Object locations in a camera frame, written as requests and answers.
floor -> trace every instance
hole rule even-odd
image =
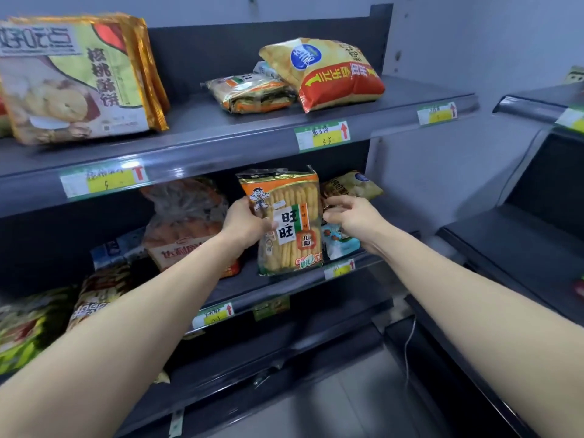
[[[213,438],[447,438],[385,349]]]

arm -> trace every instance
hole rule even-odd
[[[120,297],[0,387],[6,437],[108,437],[162,369],[222,272],[270,222],[247,197],[223,230],[156,278]]]
[[[542,437],[584,433],[584,329],[390,225],[363,198],[325,220],[381,255],[450,341]]]

